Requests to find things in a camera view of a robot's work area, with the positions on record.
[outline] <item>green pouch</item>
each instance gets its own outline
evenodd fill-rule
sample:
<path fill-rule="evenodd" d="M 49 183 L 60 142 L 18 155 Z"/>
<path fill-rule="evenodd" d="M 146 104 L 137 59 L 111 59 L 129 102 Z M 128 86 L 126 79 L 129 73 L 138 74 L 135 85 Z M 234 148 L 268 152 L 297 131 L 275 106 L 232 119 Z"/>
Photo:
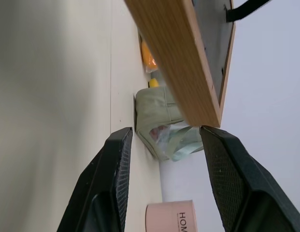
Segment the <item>green pouch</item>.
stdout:
<path fill-rule="evenodd" d="M 136 132 L 153 156 L 178 161 L 203 150 L 199 128 L 187 125 L 167 87 L 136 94 Z"/>

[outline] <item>orange object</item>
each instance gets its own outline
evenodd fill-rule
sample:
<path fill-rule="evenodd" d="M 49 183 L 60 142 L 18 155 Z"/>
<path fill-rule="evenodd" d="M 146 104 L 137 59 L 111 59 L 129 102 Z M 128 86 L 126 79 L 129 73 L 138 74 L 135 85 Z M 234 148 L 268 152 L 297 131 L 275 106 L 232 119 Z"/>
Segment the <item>orange object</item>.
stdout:
<path fill-rule="evenodd" d="M 145 71 L 147 73 L 153 72 L 157 70 L 156 62 L 149 50 L 148 45 L 145 41 L 141 42 L 141 53 L 142 53 L 142 59 L 145 66 Z"/>

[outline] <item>pink container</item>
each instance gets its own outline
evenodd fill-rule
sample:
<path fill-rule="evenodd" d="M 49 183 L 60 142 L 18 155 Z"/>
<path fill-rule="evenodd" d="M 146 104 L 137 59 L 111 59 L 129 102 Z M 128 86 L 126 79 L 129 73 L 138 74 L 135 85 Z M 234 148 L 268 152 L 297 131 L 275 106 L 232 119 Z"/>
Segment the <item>pink container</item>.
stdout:
<path fill-rule="evenodd" d="M 197 232 L 193 201 L 149 204 L 146 232 Z"/>

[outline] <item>black strap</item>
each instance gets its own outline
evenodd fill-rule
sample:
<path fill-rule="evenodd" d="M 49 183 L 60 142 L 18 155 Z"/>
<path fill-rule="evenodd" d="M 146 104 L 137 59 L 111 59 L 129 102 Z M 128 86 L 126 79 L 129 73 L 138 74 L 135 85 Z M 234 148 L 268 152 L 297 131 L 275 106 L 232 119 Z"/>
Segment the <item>black strap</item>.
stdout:
<path fill-rule="evenodd" d="M 248 0 L 238 8 L 227 10 L 226 21 L 234 22 L 243 19 L 269 1 L 270 0 Z"/>

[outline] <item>yellow object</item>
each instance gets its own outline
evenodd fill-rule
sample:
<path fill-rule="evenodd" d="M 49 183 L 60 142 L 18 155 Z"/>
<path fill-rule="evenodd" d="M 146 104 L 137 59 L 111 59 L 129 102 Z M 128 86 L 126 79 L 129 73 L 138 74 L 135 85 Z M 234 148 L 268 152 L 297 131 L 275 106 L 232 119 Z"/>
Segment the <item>yellow object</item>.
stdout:
<path fill-rule="evenodd" d="M 149 81 L 149 87 L 154 88 L 154 87 L 159 87 L 157 79 L 153 78 Z"/>
<path fill-rule="evenodd" d="M 157 70 L 156 62 L 148 48 L 148 45 L 144 40 L 141 42 L 141 52 L 142 52 L 142 60 L 145 65 L 145 71 L 147 73 L 150 73 Z"/>

